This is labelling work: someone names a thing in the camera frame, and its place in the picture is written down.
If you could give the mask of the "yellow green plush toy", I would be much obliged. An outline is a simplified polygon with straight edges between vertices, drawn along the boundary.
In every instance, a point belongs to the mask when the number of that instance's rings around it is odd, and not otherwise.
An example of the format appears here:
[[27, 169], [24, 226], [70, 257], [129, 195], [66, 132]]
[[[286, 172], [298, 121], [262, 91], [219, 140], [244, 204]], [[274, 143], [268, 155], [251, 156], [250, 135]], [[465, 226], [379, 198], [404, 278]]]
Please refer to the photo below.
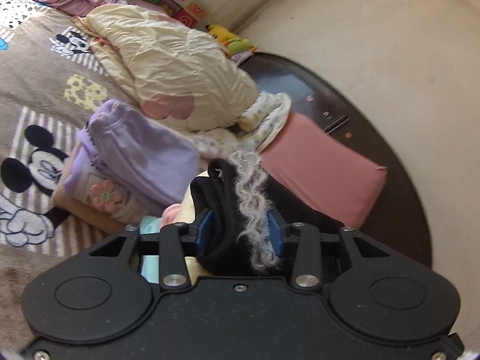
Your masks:
[[254, 53], [257, 46], [251, 43], [247, 38], [239, 37], [237, 34], [230, 32], [227, 28], [219, 24], [208, 24], [206, 26], [208, 34], [224, 47], [228, 56], [233, 57], [244, 52]]

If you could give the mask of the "purple folded clothes stack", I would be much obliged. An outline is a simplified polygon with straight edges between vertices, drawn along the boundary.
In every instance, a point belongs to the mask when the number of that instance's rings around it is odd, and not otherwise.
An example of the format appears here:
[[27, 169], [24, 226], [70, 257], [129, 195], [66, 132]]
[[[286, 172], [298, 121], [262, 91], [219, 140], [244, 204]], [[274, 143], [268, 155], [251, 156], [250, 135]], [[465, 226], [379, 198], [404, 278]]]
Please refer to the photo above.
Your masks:
[[130, 105], [105, 102], [76, 136], [52, 200], [105, 233], [160, 217], [199, 174], [198, 151]]

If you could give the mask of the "Mickey Mouse plush blanket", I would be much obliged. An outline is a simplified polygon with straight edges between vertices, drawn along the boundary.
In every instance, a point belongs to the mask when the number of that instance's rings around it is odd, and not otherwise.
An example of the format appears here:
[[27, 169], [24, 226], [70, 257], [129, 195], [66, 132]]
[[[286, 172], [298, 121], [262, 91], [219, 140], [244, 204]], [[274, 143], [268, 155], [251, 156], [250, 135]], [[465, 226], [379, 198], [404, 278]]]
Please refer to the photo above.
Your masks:
[[32, 0], [1, 0], [1, 347], [31, 339], [26, 284], [103, 238], [53, 205], [78, 131], [126, 94], [89, 52], [71, 18]]

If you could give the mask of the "colourful folded clothes pile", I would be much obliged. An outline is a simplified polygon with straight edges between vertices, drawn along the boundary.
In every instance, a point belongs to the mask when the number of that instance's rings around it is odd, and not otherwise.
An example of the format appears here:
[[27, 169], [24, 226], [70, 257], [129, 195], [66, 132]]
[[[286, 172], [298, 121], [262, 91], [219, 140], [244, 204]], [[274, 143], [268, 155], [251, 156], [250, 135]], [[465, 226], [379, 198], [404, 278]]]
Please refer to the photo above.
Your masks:
[[182, 245], [182, 236], [188, 233], [194, 218], [194, 202], [188, 187], [181, 203], [168, 207], [159, 218], [143, 219], [140, 225], [143, 240], [157, 236], [159, 241], [152, 253], [145, 251], [142, 257], [141, 273], [149, 283], [159, 285], [164, 291], [185, 289], [200, 276], [210, 275], [197, 258], [186, 254], [192, 244]]

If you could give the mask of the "black fleece garment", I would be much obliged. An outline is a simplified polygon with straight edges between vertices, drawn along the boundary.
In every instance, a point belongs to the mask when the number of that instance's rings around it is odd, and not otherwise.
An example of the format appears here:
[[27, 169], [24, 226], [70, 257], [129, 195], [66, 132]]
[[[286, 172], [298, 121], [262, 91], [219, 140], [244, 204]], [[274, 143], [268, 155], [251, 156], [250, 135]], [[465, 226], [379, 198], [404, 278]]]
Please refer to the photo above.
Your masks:
[[270, 241], [268, 213], [275, 209], [288, 223], [302, 222], [335, 234], [343, 223], [316, 211], [268, 174], [261, 157], [237, 151], [215, 158], [208, 176], [190, 184], [195, 213], [208, 209], [212, 225], [197, 261], [209, 273], [224, 276], [278, 272], [284, 262]]

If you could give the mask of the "pink pillow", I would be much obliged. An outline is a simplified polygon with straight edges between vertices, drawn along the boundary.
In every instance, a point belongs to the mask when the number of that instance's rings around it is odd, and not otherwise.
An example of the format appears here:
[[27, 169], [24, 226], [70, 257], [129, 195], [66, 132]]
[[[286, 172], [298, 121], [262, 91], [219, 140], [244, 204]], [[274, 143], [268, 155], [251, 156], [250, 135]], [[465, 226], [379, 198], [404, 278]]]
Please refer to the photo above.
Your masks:
[[386, 183], [387, 168], [347, 148], [307, 116], [291, 113], [261, 153], [262, 167], [311, 208], [361, 228]]

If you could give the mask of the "cream satin quilt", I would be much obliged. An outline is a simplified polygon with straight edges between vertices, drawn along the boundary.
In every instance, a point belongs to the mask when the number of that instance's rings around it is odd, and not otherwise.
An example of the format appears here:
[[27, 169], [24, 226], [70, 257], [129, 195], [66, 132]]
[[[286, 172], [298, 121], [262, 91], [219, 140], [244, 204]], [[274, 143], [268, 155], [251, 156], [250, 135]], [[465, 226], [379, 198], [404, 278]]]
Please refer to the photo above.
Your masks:
[[72, 20], [143, 114], [170, 128], [230, 127], [260, 94], [211, 35], [159, 11], [106, 4]]

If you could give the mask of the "white floral cloth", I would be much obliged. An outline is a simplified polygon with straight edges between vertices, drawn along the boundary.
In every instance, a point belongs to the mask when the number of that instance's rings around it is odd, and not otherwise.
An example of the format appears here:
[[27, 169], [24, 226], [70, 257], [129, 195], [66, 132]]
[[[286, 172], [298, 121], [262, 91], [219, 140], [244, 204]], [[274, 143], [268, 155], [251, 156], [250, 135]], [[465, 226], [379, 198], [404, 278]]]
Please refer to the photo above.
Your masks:
[[292, 99], [288, 94], [261, 91], [255, 103], [240, 115], [232, 127], [185, 135], [200, 156], [207, 160], [229, 158], [239, 150], [260, 153], [287, 124], [291, 105]]

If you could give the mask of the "dark wooden headboard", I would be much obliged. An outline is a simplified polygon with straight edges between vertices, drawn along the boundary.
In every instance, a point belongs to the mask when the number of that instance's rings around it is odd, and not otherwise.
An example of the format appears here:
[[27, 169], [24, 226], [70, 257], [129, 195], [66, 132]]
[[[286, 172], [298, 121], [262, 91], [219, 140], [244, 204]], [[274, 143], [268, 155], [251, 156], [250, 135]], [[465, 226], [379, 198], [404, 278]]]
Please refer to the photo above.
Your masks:
[[311, 118], [338, 142], [386, 167], [385, 186], [361, 231], [431, 268], [431, 232], [422, 202], [394, 150], [361, 111], [328, 81], [288, 58], [256, 53], [240, 68], [260, 89], [289, 94], [293, 112]]

